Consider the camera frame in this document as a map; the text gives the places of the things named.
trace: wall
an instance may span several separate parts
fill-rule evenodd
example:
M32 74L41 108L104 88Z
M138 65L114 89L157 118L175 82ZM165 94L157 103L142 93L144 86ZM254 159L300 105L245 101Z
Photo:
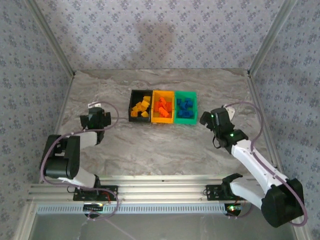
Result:
M285 173L320 239L320 3L299 0L254 77Z
M36 0L73 70L248 69L283 0Z
M69 78L22 0L0 1L0 239L11 239L39 179Z

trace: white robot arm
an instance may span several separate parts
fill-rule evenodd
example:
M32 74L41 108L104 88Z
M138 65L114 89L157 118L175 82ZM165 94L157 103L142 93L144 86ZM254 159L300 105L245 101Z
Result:
M217 140L219 146L216 148L225 148L256 179L248 181L238 173L232 174L222 180L223 192L219 194L223 194L225 198L238 196L248 200L261 209L264 218L273 227L279 227L303 215L298 200L282 182L288 184L303 202L301 183L279 172L255 148L252 151L252 142L243 131L234 129L226 108L204 112L200 123L213 131L213 145L216 147Z

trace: cable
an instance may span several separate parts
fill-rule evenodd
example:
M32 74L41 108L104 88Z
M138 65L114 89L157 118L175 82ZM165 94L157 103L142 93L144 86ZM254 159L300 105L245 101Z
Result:
M106 219L106 221L114 226L116 229L118 229L120 232L122 232L124 235L127 235L129 238L131 238L132 240L136 240L132 235L130 235L129 233L127 233L126 231L122 230L120 227L118 227L117 225L115 225L112 221L110 221L109 219Z
M258 133L258 135L252 140L251 142L251 152L252 152L252 155L254 156L254 158L257 160L257 162L265 169L267 170L270 174L272 174L272 176L274 176L277 180L279 180L291 193L292 195L296 198L296 200L298 201L300 207L302 208L302 211L303 211L303 215L304 215L304 218L303 218L303 221L301 223L293 223L293 222L290 222L293 226L295 227L302 227L304 226L307 221L308 221L308 213L307 213L307 209L304 205L304 203L302 202L302 200L300 199L300 197L298 196L298 194L284 181L281 179L281 177L279 177L274 171L272 171L267 165L265 165L261 159L257 156L257 154L254 152L254 148L255 148L255 143L257 141L257 139L261 136L262 132L263 132L263 129L264 129L264 124L265 124L265 121L264 121L264 117L262 115L262 112L260 110L260 108L258 108L255 104L251 103L251 102L248 102L248 101L238 101L238 102L234 102L234 103L231 103L231 104L228 104L225 106L225 108L227 107L230 107L232 105L237 105L237 104L247 104L247 105L250 105L252 107L254 107L257 112L259 113L259 116L260 116L260 120L261 120L261 127L260 127L260 131Z
M239 201L240 197L238 197L237 200L235 200L235 202L232 205L236 205L236 203Z
M109 203L111 203L111 200L110 200L110 195L109 195L109 193L107 193L107 192L103 192L102 194L106 195L106 197L108 198L108 201L109 201Z
M110 125L110 126L107 126L103 129L84 129L84 130L81 130L81 131L76 131L76 132L70 132L70 133L66 133L66 134L63 134L61 135L60 137L58 137L54 142L53 144L50 146L48 152L45 154L44 158L43 158L43 161L42 161L42 165L41 165L41 168L40 168L40 176L41 176L41 179L46 183L46 184L51 184L51 185L55 185L55 186L69 186L69 187L74 187L74 188L77 188L77 189L82 189L82 190L85 190L85 191L103 191L103 192L107 192L109 194L112 194L116 200L116 206L114 208L114 210L107 216L103 216L103 217L99 217L99 218L91 218L89 217L88 215L88 219L89 220L93 220L93 221L96 221L96 220L106 220L110 217L112 217L113 215L116 214L118 208L119 208L119 199L118 199L118 196L111 190L109 189L105 189L105 188L90 188L90 187L83 187L83 186L79 186L79 185L75 185L75 184L71 184L71 183L56 183L56 182L52 182L52 181L49 181L46 179L45 177L45 165L46 165L46 162L48 160L48 157L50 155L50 153L52 152L52 150L54 149L54 147L56 146L56 144L63 138L65 137L69 137L69 136L73 136L73 135L78 135L78 134L82 134L82 133L90 133L90 132L103 132L105 130L109 130L111 128L113 128L119 121L119 111L118 109L111 103L107 102L107 101L97 101L95 103L92 103L89 105L89 107L91 107L92 105L95 105L95 104L107 104L107 105L110 105L111 107L114 108L114 110L116 111L116 121L114 124Z
M70 188L70 186L67 186L67 187L66 187L66 191L67 191L68 193L70 193L70 194L74 194L75 192L74 192L74 191L69 191L69 188Z

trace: metal frame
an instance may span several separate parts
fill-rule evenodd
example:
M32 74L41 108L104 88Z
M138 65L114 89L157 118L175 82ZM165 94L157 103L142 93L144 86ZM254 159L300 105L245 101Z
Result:
M44 15L42 14L38 4L34 0L24 0L26 6L30 10L34 20L40 27L43 35L45 36L46 40L48 41L51 49L55 53L56 57L58 58L59 62L61 63L63 69L68 74L68 76L73 77L74 72L72 67L62 50L61 46L59 45L55 35L53 34L51 28L49 27Z
M248 77L247 83L252 96L252 101L262 110L263 117L265 118L264 108L258 95L255 82L251 77ZM63 110L69 92L70 87L65 96L62 107ZM58 131L60 127L60 121L57 124L56 131ZM266 148L270 155L270 160L278 167L279 171L282 172L283 168L281 166L281 161L267 122L265 122L263 136L266 142ZM103 185L118 185L120 187L118 196L122 206L138 206L145 204L196 204L198 206L205 206L208 204L206 196L203 195L205 186L221 184L224 177L226 177L226 175L156 175L111 176L101 177L100 179L101 184ZM252 176L247 176L246 178L249 181L255 181ZM219 205L221 203L233 203L233 201L210 201L210 203ZM55 187L41 183L32 184L14 240L29 239L36 219L37 210L39 207L47 206L48 204L50 204L50 206L52 206L52 204L63 204L64 206L76 207L79 202L73 202L73 195L67 192L66 187ZM306 225L304 227L294 227L293 229L298 240L312 240L310 230Z
M59 128L60 128L60 126L62 124L62 119L63 119L62 116L65 113L67 100L68 100L68 97L69 97L69 94L70 94L70 89L71 89L73 81L74 81L74 76L71 76L70 80L69 80L69 84L68 84L68 86L66 88L66 93L64 95L64 99L63 99L63 102L62 102L62 107L61 107L61 111L60 111L60 114L59 114L59 117L58 117L58 121L56 122L56 125L55 125L55 128L54 128L54 134L58 134Z
M284 0L281 8L279 9L279 12L275 16L275 19L273 20L273 23L266 34L265 38L263 39L263 42L257 52L257 54L254 56L254 59L252 60L251 66L249 68L249 72L252 76L254 76L262 62L264 61L267 53L269 52L269 49L271 48L272 44L274 43L278 33L280 32L281 28L287 21L287 18L289 17L289 14L291 13L292 9L296 5L298 0Z

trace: marble tabletop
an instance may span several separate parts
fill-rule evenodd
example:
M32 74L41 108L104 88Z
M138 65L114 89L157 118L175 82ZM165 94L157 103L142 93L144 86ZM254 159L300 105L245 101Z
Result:
M237 68L77 71L59 133L80 130L79 116L88 114L88 104L107 101L116 105L120 119L101 144L81 150L80 165L87 171L99 176L246 174L226 150L214 148L213 133L203 125L128 122L128 107L131 90L195 91L199 120L223 104L251 101L247 80ZM115 110L102 107L115 122ZM255 111L246 105L235 110L233 124L252 139L260 129ZM263 138L256 148L268 158Z

